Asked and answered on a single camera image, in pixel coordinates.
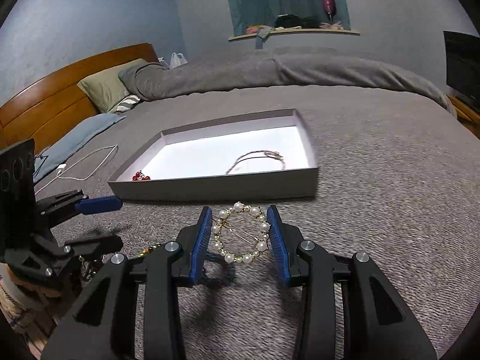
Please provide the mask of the left forearm patterned sleeve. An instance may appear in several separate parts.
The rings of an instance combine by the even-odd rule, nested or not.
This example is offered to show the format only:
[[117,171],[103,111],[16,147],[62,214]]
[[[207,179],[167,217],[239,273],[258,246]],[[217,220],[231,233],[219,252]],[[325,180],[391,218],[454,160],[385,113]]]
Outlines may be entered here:
[[1,264],[1,312],[13,333],[40,359],[50,336],[75,300],[69,284],[61,291],[18,278]]

